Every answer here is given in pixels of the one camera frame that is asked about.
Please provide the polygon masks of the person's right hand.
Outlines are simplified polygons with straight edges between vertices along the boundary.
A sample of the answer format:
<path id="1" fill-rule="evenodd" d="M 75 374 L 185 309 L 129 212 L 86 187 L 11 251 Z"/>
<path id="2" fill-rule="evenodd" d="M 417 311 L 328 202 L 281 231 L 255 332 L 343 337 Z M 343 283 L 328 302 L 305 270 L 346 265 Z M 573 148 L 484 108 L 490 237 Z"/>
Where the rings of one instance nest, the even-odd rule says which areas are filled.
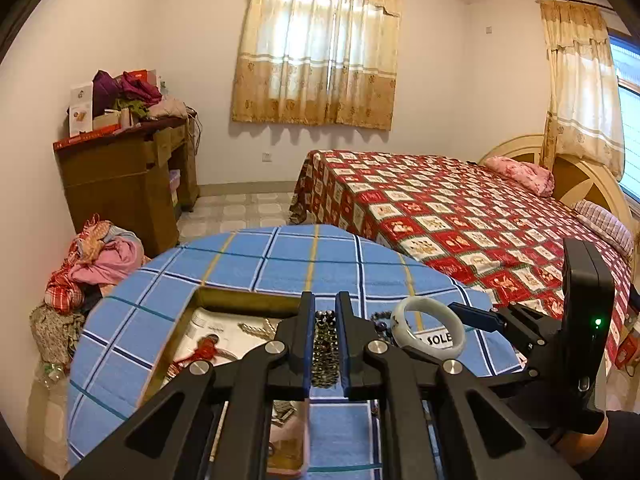
<path id="1" fill-rule="evenodd" d="M 547 442 L 570 466 L 576 466 L 590 460 L 597 453 L 607 433 L 608 415 L 604 415 L 600 427 L 594 434 L 556 430 Z"/>

